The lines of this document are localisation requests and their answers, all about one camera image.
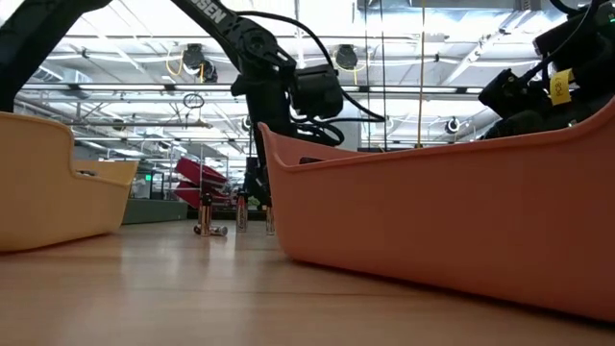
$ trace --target orange bin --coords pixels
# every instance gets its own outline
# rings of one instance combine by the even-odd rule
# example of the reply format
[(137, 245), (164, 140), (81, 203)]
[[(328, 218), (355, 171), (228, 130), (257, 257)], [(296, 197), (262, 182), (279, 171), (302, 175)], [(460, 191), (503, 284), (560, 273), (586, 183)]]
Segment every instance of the orange bin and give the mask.
[(291, 258), (615, 321), (614, 101), (565, 130), (386, 154), (260, 128)]

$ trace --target fluorescent light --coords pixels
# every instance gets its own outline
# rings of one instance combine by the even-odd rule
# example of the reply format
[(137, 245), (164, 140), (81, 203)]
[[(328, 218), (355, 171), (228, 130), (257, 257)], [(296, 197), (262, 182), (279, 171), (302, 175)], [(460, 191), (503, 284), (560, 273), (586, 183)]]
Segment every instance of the fluorescent light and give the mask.
[[(412, 92), (417, 93), (421, 92), (421, 88), (419, 86), (370, 86), (369, 88), (372, 92)], [(434, 87), (434, 86), (423, 86), (423, 92), (425, 93), (456, 93), (456, 87)]]
[(176, 90), (183, 91), (231, 91), (229, 85), (175, 85)]
[(435, 93), (455, 93), (456, 87), (424, 87), (423, 91), (435, 92)]
[(358, 92), (358, 86), (343, 86), (342, 90), (346, 92)]
[(177, 82), (175, 82), (175, 80), (171, 77), (171, 76), (160, 76), (162, 79), (170, 81), (173, 84), (177, 84)]
[(98, 85), (82, 84), (82, 90), (164, 90), (164, 85)]
[(66, 84), (53, 84), (53, 83), (39, 83), (39, 84), (26, 84), (22, 90), (70, 90), (70, 87)]
[(75, 137), (75, 140), (80, 140), (80, 141), (88, 141), (88, 140), (120, 141), (120, 140), (122, 140), (122, 138), (116, 138), (116, 137)]
[(102, 146), (100, 144), (96, 144), (94, 142), (84, 141), (84, 144), (87, 145), (87, 146), (90, 146), (92, 148), (95, 148), (95, 149), (107, 150), (106, 147), (104, 147), (104, 146)]
[(137, 150), (129, 150), (129, 149), (113, 149), (113, 151), (117, 154), (126, 155), (126, 156), (143, 156), (145, 154), (141, 153)]
[(184, 148), (184, 147), (182, 147), (182, 146), (176, 146), (176, 147), (173, 147), (173, 149), (175, 149), (175, 150), (179, 151), (180, 153), (184, 153), (184, 154), (187, 154), (187, 152), (188, 152), (188, 151), (187, 151), (187, 150), (185, 150), (185, 148)]

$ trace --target wooden surface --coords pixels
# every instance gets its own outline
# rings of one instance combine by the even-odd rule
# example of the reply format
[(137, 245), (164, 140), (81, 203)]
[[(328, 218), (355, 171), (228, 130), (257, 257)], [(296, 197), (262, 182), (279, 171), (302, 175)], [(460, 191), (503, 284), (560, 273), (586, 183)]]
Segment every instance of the wooden surface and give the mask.
[(615, 345), (609, 326), (290, 261), (263, 223), (192, 226), (1, 256), (0, 345)]

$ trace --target yellow label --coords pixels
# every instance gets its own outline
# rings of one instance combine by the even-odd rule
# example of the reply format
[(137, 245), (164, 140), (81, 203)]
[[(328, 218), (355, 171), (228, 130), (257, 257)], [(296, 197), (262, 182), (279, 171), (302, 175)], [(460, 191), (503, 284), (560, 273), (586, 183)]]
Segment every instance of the yellow label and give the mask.
[(573, 80), (571, 68), (555, 73), (551, 78), (551, 102), (554, 106), (569, 103), (573, 100), (570, 96), (568, 83)]

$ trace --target copper battery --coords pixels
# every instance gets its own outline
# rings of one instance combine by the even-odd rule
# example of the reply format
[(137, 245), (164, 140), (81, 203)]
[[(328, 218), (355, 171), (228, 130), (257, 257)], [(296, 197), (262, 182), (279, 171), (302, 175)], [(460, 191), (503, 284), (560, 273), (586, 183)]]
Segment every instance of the copper battery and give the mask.
[(267, 223), (266, 223), (267, 235), (276, 234), (276, 226), (273, 217), (273, 207), (267, 207)]
[(209, 236), (209, 229), (211, 227), (211, 205), (213, 204), (213, 199), (211, 195), (208, 193), (204, 193), (201, 196), (201, 208), (200, 208), (200, 224), (201, 224), (201, 235)]
[(236, 229), (238, 233), (248, 232), (248, 195), (240, 191), (237, 195)]

